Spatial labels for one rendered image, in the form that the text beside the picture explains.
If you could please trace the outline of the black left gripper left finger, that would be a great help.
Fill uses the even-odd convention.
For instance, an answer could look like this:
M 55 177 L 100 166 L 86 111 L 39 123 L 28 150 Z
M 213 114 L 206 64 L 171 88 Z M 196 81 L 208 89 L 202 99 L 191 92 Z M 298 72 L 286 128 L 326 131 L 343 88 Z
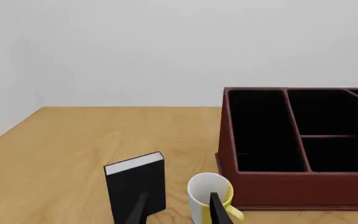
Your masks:
M 148 194 L 142 193 L 139 195 L 131 213 L 129 214 L 125 224 L 146 224 L 147 212 L 145 209 Z

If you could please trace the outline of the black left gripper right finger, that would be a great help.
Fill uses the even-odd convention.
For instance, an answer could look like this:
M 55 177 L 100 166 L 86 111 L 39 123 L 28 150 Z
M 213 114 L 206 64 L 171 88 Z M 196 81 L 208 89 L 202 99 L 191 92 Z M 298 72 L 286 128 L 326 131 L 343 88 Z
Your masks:
M 216 192 L 210 193 L 209 212 L 212 224 L 233 224 Z

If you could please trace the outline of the yellow and white mug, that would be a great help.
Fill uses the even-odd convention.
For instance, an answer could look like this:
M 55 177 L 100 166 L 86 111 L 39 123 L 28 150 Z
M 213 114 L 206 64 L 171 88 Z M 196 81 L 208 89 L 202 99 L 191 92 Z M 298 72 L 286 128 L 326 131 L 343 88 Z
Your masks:
M 223 176 L 216 173 L 199 173 L 187 184 L 189 206 L 194 224 L 212 224 L 209 212 L 210 194 L 218 194 L 222 206 L 234 224 L 245 224 L 244 214 L 231 205 L 234 188 Z

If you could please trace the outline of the red-brown desk caddy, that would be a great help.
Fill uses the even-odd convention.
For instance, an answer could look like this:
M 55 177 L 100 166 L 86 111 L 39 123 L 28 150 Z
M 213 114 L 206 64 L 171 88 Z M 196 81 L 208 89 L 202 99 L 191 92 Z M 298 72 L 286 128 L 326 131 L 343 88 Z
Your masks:
M 358 88 L 226 87 L 215 156 L 239 210 L 358 210 Z

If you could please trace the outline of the black book with white pages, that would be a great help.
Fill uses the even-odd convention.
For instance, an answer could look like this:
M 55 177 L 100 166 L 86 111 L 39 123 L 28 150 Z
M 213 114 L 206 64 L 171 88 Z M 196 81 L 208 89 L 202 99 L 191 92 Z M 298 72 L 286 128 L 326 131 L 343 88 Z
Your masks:
M 104 166 L 114 224 L 125 224 L 139 195 L 148 194 L 147 216 L 166 209 L 165 160 L 153 152 Z

